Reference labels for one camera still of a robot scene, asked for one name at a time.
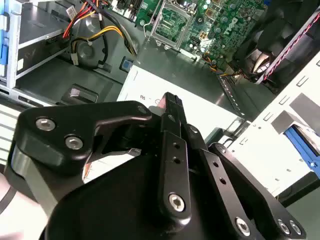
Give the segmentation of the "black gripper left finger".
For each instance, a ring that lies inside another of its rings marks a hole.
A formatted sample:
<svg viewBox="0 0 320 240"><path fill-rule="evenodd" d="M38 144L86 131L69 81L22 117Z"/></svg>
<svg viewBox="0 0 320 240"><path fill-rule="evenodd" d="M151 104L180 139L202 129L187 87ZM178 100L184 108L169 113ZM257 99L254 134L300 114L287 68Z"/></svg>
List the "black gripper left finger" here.
<svg viewBox="0 0 320 240"><path fill-rule="evenodd" d="M112 154L140 149L141 154L107 173L112 185L132 182L148 165L156 177L151 201L165 219L191 219L186 123L183 103L165 93L162 115L138 101L101 102L30 108L21 113L14 132L11 167L47 215L67 194L83 186L85 165Z"/></svg>

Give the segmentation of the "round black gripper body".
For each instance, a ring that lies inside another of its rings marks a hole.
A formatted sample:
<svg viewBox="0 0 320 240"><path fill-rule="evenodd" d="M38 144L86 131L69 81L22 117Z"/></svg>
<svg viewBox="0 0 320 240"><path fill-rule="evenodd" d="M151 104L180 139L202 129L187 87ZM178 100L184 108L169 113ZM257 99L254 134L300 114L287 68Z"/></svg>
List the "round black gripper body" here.
<svg viewBox="0 0 320 240"><path fill-rule="evenodd" d="M160 213L159 161L149 156L114 168L65 196L52 212L48 240L238 240L208 179L189 172L191 220L178 232Z"/></svg>

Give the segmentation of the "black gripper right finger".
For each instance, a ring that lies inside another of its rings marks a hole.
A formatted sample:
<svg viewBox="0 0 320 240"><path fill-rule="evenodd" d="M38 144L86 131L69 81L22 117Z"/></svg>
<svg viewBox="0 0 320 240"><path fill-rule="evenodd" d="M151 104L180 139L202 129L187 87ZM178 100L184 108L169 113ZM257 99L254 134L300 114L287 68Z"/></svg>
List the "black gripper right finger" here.
<svg viewBox="0 0 320 240"><path fill-rule="evenodd" d="M220 143L206 146L174 96L187 142L191 199L211 240L305 240L303 226Z"/></svg>

